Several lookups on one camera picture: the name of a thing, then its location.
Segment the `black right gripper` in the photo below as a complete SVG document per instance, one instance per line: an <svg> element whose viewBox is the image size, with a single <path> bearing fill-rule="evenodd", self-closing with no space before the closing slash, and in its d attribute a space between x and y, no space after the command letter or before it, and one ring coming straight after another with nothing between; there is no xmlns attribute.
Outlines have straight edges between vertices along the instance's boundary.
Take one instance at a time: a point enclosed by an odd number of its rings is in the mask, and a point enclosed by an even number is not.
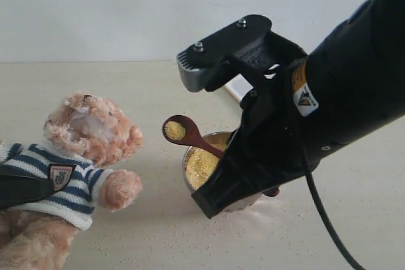
<svg viewBox="0 0 405 270"><path fill-rule="evenodd" d="M242 75L252 89L240 102L240 125L232 132L224 155L208 180L192 193L207 218L245 209L262 193L312 173L320 163L309 157L304 146L292 101L292 69L306 53L274 32L266 41L275 60L269 68L258 70L228 58L232 72Z"/></svg>

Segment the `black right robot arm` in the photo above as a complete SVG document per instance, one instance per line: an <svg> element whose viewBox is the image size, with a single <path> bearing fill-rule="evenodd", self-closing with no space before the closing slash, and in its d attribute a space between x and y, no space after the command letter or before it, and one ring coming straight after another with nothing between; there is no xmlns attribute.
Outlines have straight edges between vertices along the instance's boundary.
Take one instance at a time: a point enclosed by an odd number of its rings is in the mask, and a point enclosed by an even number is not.
<svg viewBox="0 0 405 270"><path fill-rule="evenodd" d="M212 218L238 200L311 178L319 162L404 115L404 0L367 0L310 54L266 36L271 78L224 55L205 89L234 75L252 89L238 129L208 181L192 195Z"/></svg>

